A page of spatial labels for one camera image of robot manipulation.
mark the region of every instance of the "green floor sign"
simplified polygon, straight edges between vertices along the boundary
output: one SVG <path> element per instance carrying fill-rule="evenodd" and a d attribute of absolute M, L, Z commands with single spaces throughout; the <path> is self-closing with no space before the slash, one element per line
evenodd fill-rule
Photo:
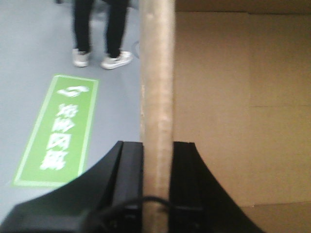
<path fill-rule="evenodd" d="M 61 186 L 84 169 L 98 80 L 54 76 L 14 180 Z"/>

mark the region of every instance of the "black pants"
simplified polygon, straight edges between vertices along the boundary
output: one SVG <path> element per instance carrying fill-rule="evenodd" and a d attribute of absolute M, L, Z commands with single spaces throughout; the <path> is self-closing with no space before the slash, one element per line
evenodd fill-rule
<path fill-rule="evenodd" d="M 106 30 L 106 52 L 110 57 L 118 57 L 125 29 L 126 13 L 129 0 L 112 0 Z M 90 51 L 89 21 L 94 0 L 75 0 L 73 29 L 76 48 Z"/>

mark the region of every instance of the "black wire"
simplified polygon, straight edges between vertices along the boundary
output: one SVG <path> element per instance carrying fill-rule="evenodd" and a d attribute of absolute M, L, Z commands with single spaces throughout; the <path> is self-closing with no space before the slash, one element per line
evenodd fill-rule
<path fill-rule="evenodd" d="M 109 233 L 109 228 L 107 227 L 109 220 L 112 220 L 114 217 L 122 214 L 126 206 L 132 204 L 142 205 L 143 202 L 157 202 L 167 208 L 174 207 L 169 201 L 154 196 L 145 196 L 142 198 L 128 200 L 110 208 L 90 212 L 86 217 L 82 232 L 96 233 L 100 231 L 102 233 Z"/>

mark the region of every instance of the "cardboard tube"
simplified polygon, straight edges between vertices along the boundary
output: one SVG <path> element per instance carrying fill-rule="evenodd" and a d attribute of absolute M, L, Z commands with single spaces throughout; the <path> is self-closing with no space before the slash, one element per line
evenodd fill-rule
<path fill-rule="evenodd" d="M 174 0 L 140 1 L 141 140 L 144 196 L 169 198 L 173 153 Z M 166 233 L 163 206 L 143 206 L 143 232 Z"/>

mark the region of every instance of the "white sneaker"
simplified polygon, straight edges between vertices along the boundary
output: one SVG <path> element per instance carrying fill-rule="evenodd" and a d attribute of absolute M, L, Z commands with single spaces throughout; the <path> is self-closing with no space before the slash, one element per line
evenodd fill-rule
<path fill-rule="evenodd" d="M 89 53 L 79 51 L 78 49 L 72 50 L 72 62 L 76 67 L 86 67 L 89 63 Z"/>
<path fill-rule="evenodd" d="M 129 64 L 133 60 L 131 52 L 121 51 L 119 57 L 111 58 L 105 57 L 102 61 L 102 68 L 104 69 L 115 69 L 124 65 Z"/>

